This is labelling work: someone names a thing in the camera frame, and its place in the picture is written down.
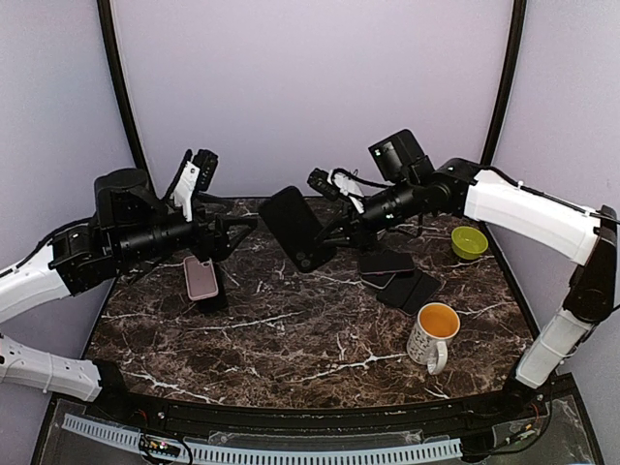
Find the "pink phone dark screen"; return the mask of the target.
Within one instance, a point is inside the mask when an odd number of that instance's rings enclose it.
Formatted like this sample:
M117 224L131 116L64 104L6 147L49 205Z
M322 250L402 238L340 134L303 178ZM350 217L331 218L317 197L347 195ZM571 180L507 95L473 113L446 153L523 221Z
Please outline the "pink phone dark screen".
M416 265L409 254L393 251L367 255L358 261L360 280L376 289L384 289L398 273L415 269Z

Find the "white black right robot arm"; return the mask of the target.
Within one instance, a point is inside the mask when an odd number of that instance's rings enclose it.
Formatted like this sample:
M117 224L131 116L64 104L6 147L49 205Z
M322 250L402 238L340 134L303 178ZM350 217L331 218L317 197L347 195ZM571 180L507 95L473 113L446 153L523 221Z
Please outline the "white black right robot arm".
M384 181L365 196L362 180L344 169L315 169L308 184L331 201L348 202L343 216L316 236L321 245L365 248L377 233L414 216L447 213L493 224L535 240L575 265L569 291L556 315L514 367L508 388L494 400L504 420L517 419L532 392L581 341L615 310L617 227L615 211L563 201L502 171L461 158L436 168L413 133L404 129L370 146Z

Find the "pink phone case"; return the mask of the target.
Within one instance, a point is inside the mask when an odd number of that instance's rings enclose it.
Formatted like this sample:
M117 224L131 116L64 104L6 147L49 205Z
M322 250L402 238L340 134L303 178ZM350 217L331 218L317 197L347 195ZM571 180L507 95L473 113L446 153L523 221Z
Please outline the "pink phone case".
M187 295L192 301L209 298L217 295L214 265L212 260L200 262L195 256L184 259Z

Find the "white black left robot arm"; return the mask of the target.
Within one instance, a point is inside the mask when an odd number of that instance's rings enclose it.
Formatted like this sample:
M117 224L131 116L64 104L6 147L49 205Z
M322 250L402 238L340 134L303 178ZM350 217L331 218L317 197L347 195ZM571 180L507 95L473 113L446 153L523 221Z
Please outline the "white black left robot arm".
M144 170L122 169L96 179L96 211L45 236L21 261L1 272L1 320L44 303L83 294L137 264L183 250L199 263L227 259L256 228L252 217L207 213L194 205L199 169L187 164L175 200L158 199ZM1 338L4 383L96 402L116 422L137 413L136 399L115 363L43 352Z

